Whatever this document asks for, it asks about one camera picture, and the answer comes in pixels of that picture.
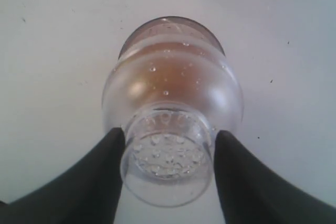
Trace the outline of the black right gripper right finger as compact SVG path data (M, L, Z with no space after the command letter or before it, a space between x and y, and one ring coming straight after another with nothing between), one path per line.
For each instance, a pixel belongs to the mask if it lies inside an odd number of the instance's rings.
M335 223L335 208L287 182L231 132L215 140L214 174L226 223Z

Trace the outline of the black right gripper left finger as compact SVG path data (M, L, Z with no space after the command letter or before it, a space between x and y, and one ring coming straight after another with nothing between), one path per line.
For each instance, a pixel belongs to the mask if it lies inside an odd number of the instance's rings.
M1 205L1 223L113 223L122 190L124 150L124 132L111 129L59 177Z

